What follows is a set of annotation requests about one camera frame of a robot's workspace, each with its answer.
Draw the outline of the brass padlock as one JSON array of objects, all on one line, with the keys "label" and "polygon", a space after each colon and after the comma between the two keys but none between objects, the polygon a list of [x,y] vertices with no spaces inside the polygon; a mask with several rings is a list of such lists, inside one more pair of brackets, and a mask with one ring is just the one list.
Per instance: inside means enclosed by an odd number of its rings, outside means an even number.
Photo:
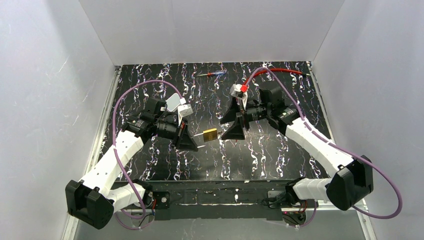
[{"label": "brass padlock", "polygon": [[201,137],[202,141],[206,143],[206,142],[217,140],[218,135],[219,135],[219,132],[217,128],[210,128],[195,134],[193,137],[199,137],[199,138]]}]

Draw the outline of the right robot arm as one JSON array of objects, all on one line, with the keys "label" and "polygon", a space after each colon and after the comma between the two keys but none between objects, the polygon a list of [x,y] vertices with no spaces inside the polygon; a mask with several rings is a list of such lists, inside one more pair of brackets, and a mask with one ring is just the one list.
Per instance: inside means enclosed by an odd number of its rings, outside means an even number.
[{"label": "right robot arm", "polygon": [[298,178],[288,183],[284,201],[289,204],[305,200],[331,202],[346,211],[373,192],[372,167],[333,147],[325,135],[300,117],[295,107],[285,104],[279,87],[261,88],[260,101],[249,101],[247,89],[241,84],[230,88],[232,100],[220,123],[232,123],[232,126],[221,139],[245,140],[250,123],[266,119],[271,127],[306,150],[328,174],[328,178]]}]

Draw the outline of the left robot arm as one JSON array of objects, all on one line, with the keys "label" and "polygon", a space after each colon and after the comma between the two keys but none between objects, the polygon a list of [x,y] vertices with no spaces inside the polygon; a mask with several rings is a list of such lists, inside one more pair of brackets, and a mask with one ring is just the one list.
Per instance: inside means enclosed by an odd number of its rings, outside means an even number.
[{"label": "left robot arm", "polygon": [[130,180],[127,185],[113,189],[116,178],[152,137],[171,140],[176,150],[198,151],[186,119],[192,113],[191,105],[183,98],[149,98],[142,110],[125,121],[115,143],[100,161],[79,181],[70,180],[66,185],[68,214],[99,230],[114,213],[141,201],[148,189],[146,183]]}]

